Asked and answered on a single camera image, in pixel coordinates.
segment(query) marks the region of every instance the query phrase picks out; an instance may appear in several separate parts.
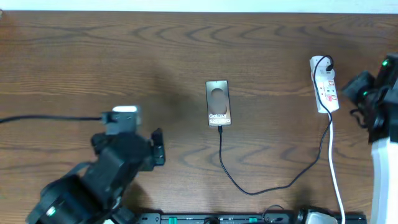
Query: white power strip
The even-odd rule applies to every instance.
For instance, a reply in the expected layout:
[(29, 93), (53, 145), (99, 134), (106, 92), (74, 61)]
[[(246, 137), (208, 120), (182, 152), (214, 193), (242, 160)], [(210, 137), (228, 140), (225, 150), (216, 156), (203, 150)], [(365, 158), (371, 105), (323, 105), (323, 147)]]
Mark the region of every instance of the white power strip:
[[(311, 66), (311, 79), (312, 82), (317, 82), (319, 97), (322, 101), (322, 104), (328, 108), (330, 112), (333, 112), (339, 108), (338, 100), (337, 100), (337, 92), (335, 86), (335, 70), (326, 71), (327, 66), (331, 64), (329, 58), (324, 58), (319, 63), (317, 67), (317, 75), (316, 80), (313, 79), (313, 73), (315, 66), (318, 61), (322, 58), (322, 56), (314, 56), (310, 60)], [(327, 113), (327, 111), (321, 106), (317, 96), (317, 90), (315, 89), (315, 84), (313, 84), (315, 91), (315, 99), (317, 100), (318, 112), (319, 113)]]

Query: white wall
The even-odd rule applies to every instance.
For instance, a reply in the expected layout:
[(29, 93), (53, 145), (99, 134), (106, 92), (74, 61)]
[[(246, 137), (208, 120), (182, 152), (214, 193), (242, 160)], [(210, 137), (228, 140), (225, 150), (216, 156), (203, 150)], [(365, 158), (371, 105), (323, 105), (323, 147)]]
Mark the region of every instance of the white wall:
[(398, 14), (398, 0), (0, 0), (3, 10)]

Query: wooden table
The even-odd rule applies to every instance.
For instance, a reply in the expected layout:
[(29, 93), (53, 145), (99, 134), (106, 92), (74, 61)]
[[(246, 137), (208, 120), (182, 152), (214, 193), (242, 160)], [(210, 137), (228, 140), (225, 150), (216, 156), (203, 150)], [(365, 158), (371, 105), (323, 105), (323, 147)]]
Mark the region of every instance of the wooden table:
[[(218, 159), (206, 120), (205, 82), (228, 79), (233, 125), (223, 160), (248, 191), (288, 184), (314, 160), (327, 116), (317, 113), (309, 59), (330, 54), (341, 88), (362, 70), (377, 74), (398, 50), (398, 16), (6, 12), (0, 21), (0, 117), (98, 116), (141, 105), (141, 133), (164, 130), (167, 162), (140, 173), (124, 203), (133, 210), (262, 212), (272, 204), (337, 210), (327, 161), (293, 186), (243, 195)], [(368, 134), (340, 95), (335, 167), (347, 211), (370, 215)], [(96, 122), (19, 121), (0, 128), (0, 223), (23, 223), (40, 190), (75, 164), (94, 160)]]

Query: brown wooden tabletop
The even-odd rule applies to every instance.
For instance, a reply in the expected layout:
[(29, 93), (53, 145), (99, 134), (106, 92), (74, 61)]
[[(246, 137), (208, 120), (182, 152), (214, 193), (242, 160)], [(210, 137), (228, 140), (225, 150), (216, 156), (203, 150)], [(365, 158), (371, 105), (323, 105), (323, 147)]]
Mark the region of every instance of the brown wooden tabletop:
[[(248, 191), (288, 184), (314, 160), (327, 115), (318, 114), (309, 59), (332, 55), (340, 89), (362, 70), (377, 74), (398, 50), (398, 16), (143, 12), (5, 12), (0, 21), (0, 117), (98, 116), (141, 105), (141, 133), (164, 130), (167, 162), (140, 173), (124, 203), (133, 210), (262, 212), (279, 204), (337, 210), (327, 161), (290, 188), (243, 195), (218, 159), (207, 123), (205, 82), (229, 81), (233, 125), (223, 160)], [(368, 133), (342, 94), (335, 168), (346, 211), (370, 216)], [(23, 223), (40, 190), (94, 160), (98, 122), (18, 121), (0, 128), (0, 223)]]

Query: white cable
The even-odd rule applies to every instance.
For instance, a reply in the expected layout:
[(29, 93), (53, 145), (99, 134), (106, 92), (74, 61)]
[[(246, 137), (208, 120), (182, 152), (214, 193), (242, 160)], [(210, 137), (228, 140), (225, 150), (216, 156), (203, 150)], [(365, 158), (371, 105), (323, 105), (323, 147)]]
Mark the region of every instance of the white cable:
[(332, 145), (333, 145), (333, 122), (330, 123), (329, 133), (330, 133), (330, 137), (329, 137), (329, 166), (330, 166), (331, 178), (333, 179), (333, 185), (335, 186), (335, 192), (336, 192), (336, 197), (337, 197), (337, 201), (338, 201), (338, 206), (340, 207), (341, 224), (345, 224), (346, 223), (346, 215), (344, 213), (343, 202), (341, 201), (340, 192), (339, 192), (338, 186), (337, 186), (335, 168), (333, 167), (333, 148), (332, 148)]

